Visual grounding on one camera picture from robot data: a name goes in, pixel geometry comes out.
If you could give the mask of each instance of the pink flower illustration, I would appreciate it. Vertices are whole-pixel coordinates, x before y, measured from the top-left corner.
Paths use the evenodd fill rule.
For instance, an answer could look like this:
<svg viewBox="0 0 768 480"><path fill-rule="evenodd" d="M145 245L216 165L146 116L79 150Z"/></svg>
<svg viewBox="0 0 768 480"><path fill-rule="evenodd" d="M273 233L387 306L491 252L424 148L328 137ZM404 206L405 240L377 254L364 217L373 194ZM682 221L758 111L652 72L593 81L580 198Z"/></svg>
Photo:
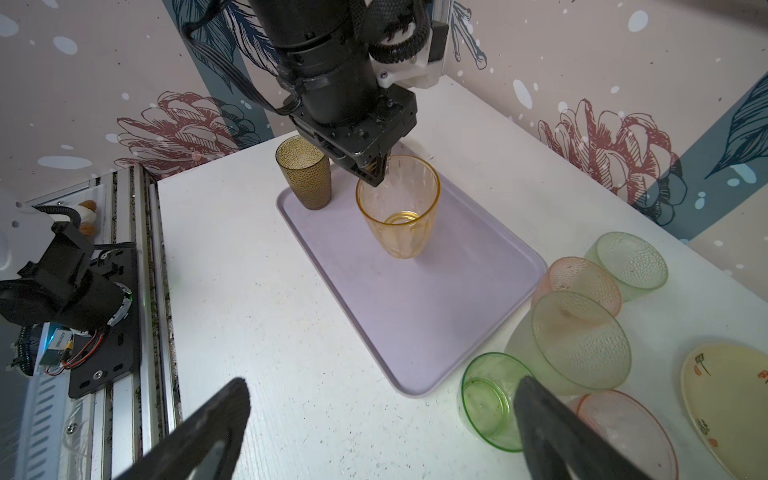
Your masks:
<svg viewBox="0 0 768 480"><path fill-rule="evenodd" d="M142 121L118 118L118 135L133 158L119 158L120 167L140 164L155 177L168 177L260 143L253 124L232 104L187 92L167 91L157 107L141 112Z"/></svg>
<svg viewBox="0 0 768 480"><path fill-rule="evenodd" d="M680 158L649 114L621 118L603 111L596 118L584 99L576 112L561 113L554 131L539 121L538 133L553 151L659 225L672 221L674 205L685 198Z"/></svg>

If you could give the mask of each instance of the cup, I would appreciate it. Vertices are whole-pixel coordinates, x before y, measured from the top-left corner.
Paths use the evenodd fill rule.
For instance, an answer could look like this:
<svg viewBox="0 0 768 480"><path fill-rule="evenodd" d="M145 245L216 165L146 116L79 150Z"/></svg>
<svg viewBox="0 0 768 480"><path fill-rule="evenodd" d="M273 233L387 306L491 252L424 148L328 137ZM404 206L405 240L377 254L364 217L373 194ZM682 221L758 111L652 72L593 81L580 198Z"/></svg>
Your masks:
<svg viewBox="0 0 768 480"><path fill-rule="evenodd" d="M539 280L531 297L531 308L547 293L567 290L600 303L613 316L621 311L621 292L613 276L581 257L556 260Z"/></svg>
<svg viewBox="0 0 768 480"><path fill-rule="evenodd" d="M469 363L458 391L458 412L464 425L497 449L523 449L513 402L520 380L532 376L516 358L484 353Z"/></svg>
<svg viewBox="0 0 768 480"><path fill-rule="evenodd" d="M654 480L677 480L677 456L656 417L629 395L609 390L577 400L579 419Z"/></svg>
<svg viewBox="0 0 768 480"><path fill-rule="evenodd" d="M304 137L296 135L280 144L275 159L304 207L319 210L331 201L328 157Z"/></svg>
<svg viewBox="0 0 768 480"><path fill-rule="evenodd" d="M384 250L395 258L413 258L424 250L435 226L440 177L421 158L394 155L378 187L357 182L356 198Z"/></svg>
<svg viewBox="0 0 768 480"><path fill-rule="evenodd" d="M629 340L599 303L578 293L544 295L512 333L505 353L555 395L618 387L629 376Z"/></svg>
<svg viewBox="0 0 768 480"><path fill-rule="evenodd" d="M661 288L669 277L661 254L647 241L625 232L604 234L584 258L613 275L624 302Z"/></svg>

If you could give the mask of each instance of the blue leaf illustration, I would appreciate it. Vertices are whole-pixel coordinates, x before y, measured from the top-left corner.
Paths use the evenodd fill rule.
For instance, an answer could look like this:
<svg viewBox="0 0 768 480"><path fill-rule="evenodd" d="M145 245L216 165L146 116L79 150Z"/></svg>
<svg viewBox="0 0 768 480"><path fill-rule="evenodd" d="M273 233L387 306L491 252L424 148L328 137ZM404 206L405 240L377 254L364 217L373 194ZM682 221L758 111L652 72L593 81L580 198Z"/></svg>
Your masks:
<svg viewBox="0 0 768 480"><path fill-rule="evenodd" d="M277 74L275 49L259 25L259 19L246 2L231 2L224 10L227 24L234 32L234 40L243 55L258 68Z"/></svg>
<svg viewBox="0 0 768 480"><path fill-rule="evenodd" d="M176 26L181 29L183 24L199 20L200 17L203 16L205 9L208 7L209 1L210 0L173 0L172 5L174 14L176 14ZM237 44L223 15L218 15L203 27L197 29L197 31L192 34L192 37L215 48L227 60L232 62ZM232 84L230 83L229 78L227 78L221 70L210 63L203 55L196 51L193 51L193 54L197 60L221 77L227 88L232 90Z"/></svg>
<svg viewBox="0 0 768 480"><path fill-rule="evenodd" d="M464 5L453 2L453 12L451 13L451 42L453 43L453 56L456 61L462 60L462 53L459 50L459 38L461 35L464 42L467 44L469 54L475 59L475 65L478 69L482 70L487 66L485 63L487 58L485 53L480 50L480 46L475 38L472 36L472 10L466 8Z"/></svg>
<svg viewBox="0 0 768 480"><path fill-rule="evenodd" d="M730 122L723 157L706 178L725 167L768 157L768 74L757 82Z"/></svg>

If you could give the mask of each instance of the green cup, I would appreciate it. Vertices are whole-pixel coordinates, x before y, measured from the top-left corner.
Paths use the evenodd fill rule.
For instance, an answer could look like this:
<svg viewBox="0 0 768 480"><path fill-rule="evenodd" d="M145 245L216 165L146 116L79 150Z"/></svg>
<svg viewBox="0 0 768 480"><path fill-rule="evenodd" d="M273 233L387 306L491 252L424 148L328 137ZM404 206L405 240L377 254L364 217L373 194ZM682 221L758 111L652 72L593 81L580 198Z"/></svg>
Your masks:
<svg viewBox="0 0 768 480"><path fill-rule="evenodd" d="M458 391L458 413L470 432L505 452L523 449L513 402L520 380L533 376L506 353L484 353L469 363Z"/></svg>
<svg viewBox="0 0 768 480"><path fill-rule="evenodd" d="M661 253L642 238L625 232L602 235L584 258L613 276L624 302L660 289L669 277Z"/></svg>

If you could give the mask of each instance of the light green cup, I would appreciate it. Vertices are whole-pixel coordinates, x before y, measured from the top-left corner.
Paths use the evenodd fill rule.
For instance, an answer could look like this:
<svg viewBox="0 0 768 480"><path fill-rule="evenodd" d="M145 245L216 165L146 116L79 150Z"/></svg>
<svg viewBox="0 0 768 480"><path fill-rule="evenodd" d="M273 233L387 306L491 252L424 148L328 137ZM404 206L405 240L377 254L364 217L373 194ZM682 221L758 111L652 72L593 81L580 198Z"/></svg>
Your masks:
<svg viewBox="0 0 768 480"><path fill-rule="evenodd" d="M624 302L660 289L669 277L667 262L661 254L650 243L630 233L606 233L584 258L613 276Z"/></svg>

